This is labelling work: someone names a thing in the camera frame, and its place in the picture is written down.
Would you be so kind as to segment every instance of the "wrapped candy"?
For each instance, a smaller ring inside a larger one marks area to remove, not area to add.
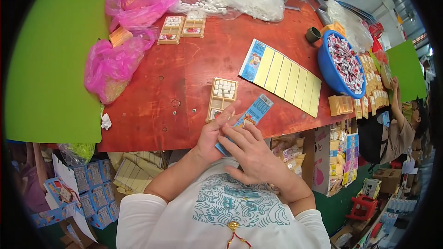
[[[333,34],[328,36],[329,53],[338,74],[346,86],[355,94],[362,93],[363,74],[360,72],[361,64],[356,59],[357,53],[349,48],[345,39],[338,39]]]

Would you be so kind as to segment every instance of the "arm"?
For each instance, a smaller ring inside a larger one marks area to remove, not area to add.
[[[223,131],[233,143],[224,136],[219,137],[220,143],[237,159],[243,172],[226,166],[229,174],[245,184],[270,183],[281,190],[288,202],[294,217],[305,210],[315,209],[314,195],[306,183],[290,171],[286,164],[274,156],[269,150],[254,125],[241,127],[224,127]]]
[[[220,116],[206,124],[202,129],[197,146],[175,165],[158,174],[145,188],[144,193],[161,197],[166,203],[171,202],[191,185],[211,163],[221,159],[223,154],[215,148],[220,128],[235,124],[241,114],[233,116],[231,119],[230,117],[240,104],[240,100],[233,102],[224,109]]]
[[[34,156],[36,157],[37,177],[39,178],[40,187],[44,192],[46,188],[44,186],[45,181],[48,180],[48,173],[46,172],[45,161],[43,160],[42,152],[40,151],[39,143],[32,143],[34,147]]]
[[[400,88],[398,87],[397,77],[394,77],[391,80],[391,86],[392,86],[392,91],[393,91],[392,104],[391,104],[392,114],[394,115],[395,119],[397,120],[399,128],[403,129],[404,121],[406,119],[404,118],[404,115],[401,111],[401,103],[400,103],[400,97],[399,97]]]

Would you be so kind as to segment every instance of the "gray cup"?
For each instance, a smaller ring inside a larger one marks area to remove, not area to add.
[[[307,30],[305,36],[306,36],[307,41],[312,43],[312,44],[314,42],[318,41],[322,37],[320,31],[317,28],[315,28],[315,27],[309,28]]]

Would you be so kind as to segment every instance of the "right hand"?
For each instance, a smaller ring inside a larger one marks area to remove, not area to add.
[[[263,139],[260,130],[252,124],[241,127],[223,127],[223,132],[235,143],[224,136],[219,136],[219,142],[234,156],[243,172],[232,166],[225,170],[246,185],[281,183],[282,179],[291,172],[286,164],[274,156]]]
[[[398,79],[397,79],[397,76],[394,76],[391,79],[391,87],[392,87],[392,90],[395,91],[395,92],[398,90]]]

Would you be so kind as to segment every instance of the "table surface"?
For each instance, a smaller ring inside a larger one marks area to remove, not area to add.
[[[155,25],[163,25],[163,16]],[[309,27],[322,28],[305,4],[301,11],[285,10],[281,22],[241,15],[235,20],[208,18],[204,38],[185,37],[180,44],[154,44],[146,51],[125,91],[105,108],[112,127],[102,130],[102,152],[152,151],[191,148],[205,125],[213,77],[239,81],[237,99],[246,110],[264,93],[273,107],[260,120],[264,137],[313,129],[355,117],[331,117],[328,97],[335,93],[323,80],[317,64],[321,40],[310,44]],[[317,118],[238,76],[252,40],[285,54],[322,80]]]

